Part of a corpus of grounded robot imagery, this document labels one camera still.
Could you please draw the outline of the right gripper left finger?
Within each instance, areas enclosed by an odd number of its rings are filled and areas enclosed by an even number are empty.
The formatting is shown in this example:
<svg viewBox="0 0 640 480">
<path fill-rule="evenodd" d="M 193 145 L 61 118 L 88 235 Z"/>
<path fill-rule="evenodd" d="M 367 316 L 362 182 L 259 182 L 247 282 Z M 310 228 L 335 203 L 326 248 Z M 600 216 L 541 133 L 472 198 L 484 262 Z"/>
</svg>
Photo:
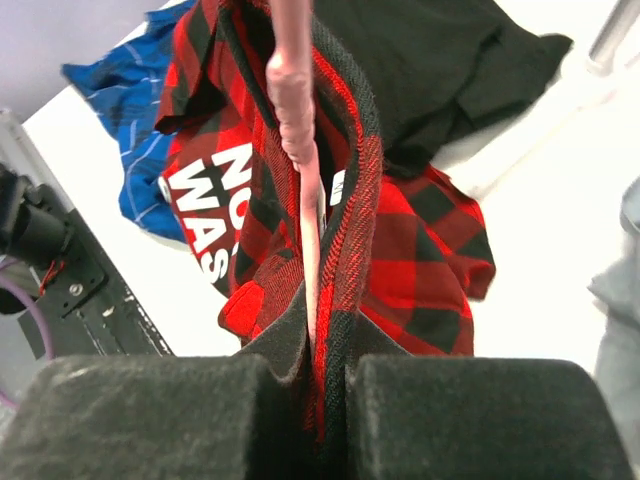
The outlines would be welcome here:
<svg viewBox="0 0 640 480">
<path fill-rule="evenodd" d="M 35 377 L 5 479 L 309 479 L 305 300 L 227 357 L 68 356 Z"/>
</svg>

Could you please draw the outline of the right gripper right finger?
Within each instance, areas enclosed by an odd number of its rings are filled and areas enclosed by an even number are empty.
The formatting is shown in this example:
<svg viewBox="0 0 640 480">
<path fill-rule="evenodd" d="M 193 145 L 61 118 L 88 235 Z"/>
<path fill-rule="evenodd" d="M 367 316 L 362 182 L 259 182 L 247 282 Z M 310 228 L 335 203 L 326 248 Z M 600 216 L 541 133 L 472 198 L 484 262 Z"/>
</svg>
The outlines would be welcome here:
<svg viewBox="0 0 640 480">
<path fill-rule="evenodd" d="M 413 356 L 332 315 L 331 479 L 630 479 L 591 376 L 565 360 Z"/>
</svg>

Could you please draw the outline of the red black plaid shirt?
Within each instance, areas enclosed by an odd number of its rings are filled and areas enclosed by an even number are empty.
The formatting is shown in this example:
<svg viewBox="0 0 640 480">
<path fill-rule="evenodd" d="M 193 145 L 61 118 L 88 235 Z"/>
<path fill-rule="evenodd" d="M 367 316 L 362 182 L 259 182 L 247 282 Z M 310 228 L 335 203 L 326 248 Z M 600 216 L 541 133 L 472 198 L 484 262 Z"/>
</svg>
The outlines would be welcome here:
<svg viewBox="0 0 640 480">
<path fill-rule="evenodd" d="M 415 355 L 469 356 L 469 303 L 495 274 L 479 205 L 423 162 L 384 155 L 365 62 L 338 31 L 343 2 L 313 19 L 316 142 L 333 204 L 322 241 L 317 343 L 301 423 L 335 444 L 346 429 L 344 373 L 366 319 Z M 274 49 L 264 1 L 199 1 L 178 22 L 157 129 L 174 136 L 163 178 L 186 241 L 227 296 L 220 325 L 243 343 L 304 320 L 299 177 L 266 90 Z"/>
</svg>

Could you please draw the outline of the pink wire hanger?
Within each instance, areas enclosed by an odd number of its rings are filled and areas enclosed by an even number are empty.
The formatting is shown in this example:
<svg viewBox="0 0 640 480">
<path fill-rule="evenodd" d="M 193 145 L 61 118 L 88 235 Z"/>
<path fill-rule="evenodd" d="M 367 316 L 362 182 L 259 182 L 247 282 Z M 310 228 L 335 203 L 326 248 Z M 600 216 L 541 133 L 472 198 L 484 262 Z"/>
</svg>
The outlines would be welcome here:
<svg viewBox="0 0 640 480">
<path fill-rule="evenodd" d="M 300 234 L 303 254 L 307 331 L 316 344 L 319 290 L 321 180 L 314 140 L 311 17 L 309 1 L 270 3 L 275 50 L 267 67 L 267 90 L 274 105 L 282 148 L 300 174 Z"/>
</svg>

